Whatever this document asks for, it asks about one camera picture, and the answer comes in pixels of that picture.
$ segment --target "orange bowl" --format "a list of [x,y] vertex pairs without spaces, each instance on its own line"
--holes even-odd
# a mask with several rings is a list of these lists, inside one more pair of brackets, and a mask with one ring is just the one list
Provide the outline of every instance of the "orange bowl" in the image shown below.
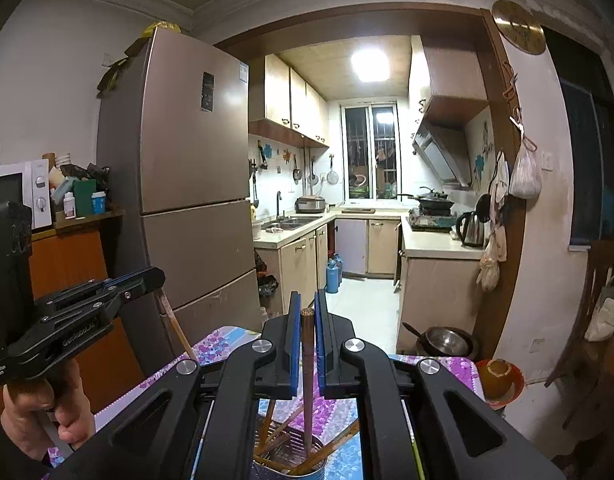
[[[478,373],[480,373],[480,369],[487,366],[487,363],[491,361],[491,359],[484,359],[482,361],[478,361],[476,363],[476,368],[478,369]],[[524,389],[524,377],[522,376],[522,372],[520,368],[518,368],[513,363],[509,363],[511,365],[511,377],[512,384],[509,389],[497,399],[485,399],[485,402],[494,410],[500,410],[504,408],[507,404],[516,400],[522,390]]]

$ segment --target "table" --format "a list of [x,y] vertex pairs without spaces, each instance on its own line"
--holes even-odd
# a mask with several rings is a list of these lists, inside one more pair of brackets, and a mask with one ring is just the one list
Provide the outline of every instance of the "table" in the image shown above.
[[[238,346],[257,339],[258,332],[245,330],[234,326],[224,326],[209,334],[202,341],[194,345],[194,352],[201,365],[213,363],[225,359],[231,351]],[[420,356],[390,356],[407,363],[416,363],[423,359]],[[167,366],[157,371],[151,377],[130,390],[128,393],[111,403],[104,410],[96,414],[96,430],[100,430],[105,424],[120,413],[126,406],[135,400],[155,381],[162,377],[183,356],[178,356]],[[463,357],[437,358],[452,374],[458,377],[469,389],[474,391],[481,399],[484,399],[482,386],[478,378],[476,365]],[[293,410],[302,403],[302,373],[299,374],[298,397],[293,400],[278,400],[274,409],[274,420],[284,421]],[[259,413],[264,415],[268,406],[268,400],[261,400]],[[332,440],[341,430],[351,424],[358,416],[355,399],[327,400],[320,396],[318,391],[318,378],[314,379],[314,410],[313,410],[313,434],[323,444]],[[300,414],[291,426],[300,430],[304,429],[304,416]],[[52,463],[62,462],[62,457],[57,449],[50,450]],[[325,466],[325,479],[328,480],[360,480],[362,479],[362,458],[360,455],[360,436],[354,436],[349,442],[338,449],[329,459]]]

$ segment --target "metal screw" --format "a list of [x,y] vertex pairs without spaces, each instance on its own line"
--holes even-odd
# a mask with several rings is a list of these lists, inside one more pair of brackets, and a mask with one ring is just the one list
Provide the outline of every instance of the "metal screw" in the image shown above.
[[440,363],[434,359],[420,361],[420,369],[427,375],[437,374],[440,371]]
[[184,359],[183,361],[180,361],[176,365],[176,371],[180,375],[189,375],[189,374],[193,373],[194,370],[196,370],[197,367],[198,367],[198,365],[196,364],[195,361],[191,361],[191,359]]
[[272,346],[271,341],[267,339],[256,339],[253,343],[251,343],[251,348],[254,349],[254,352],[258,352],[259,354],[269,352]]
[[344,342],[344,347],[350,352],[359,352],[364,348],[364,341],[357,337],[353,337]]

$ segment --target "faucet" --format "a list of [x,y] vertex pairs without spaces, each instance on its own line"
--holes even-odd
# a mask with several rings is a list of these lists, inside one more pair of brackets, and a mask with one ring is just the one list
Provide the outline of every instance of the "faucet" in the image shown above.
[[280,216],[280,200],[282,200],[282,195],[280,191],[276,193],[276,220],[281,218]]

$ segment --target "green box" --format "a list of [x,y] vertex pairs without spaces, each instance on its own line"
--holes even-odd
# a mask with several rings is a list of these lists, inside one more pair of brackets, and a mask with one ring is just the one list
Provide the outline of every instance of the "green box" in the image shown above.
[[76,199],[76,216],[91,216],[94,203],[91,196],[96,192],[95,180],[77,180],[73,183],[73,195]]

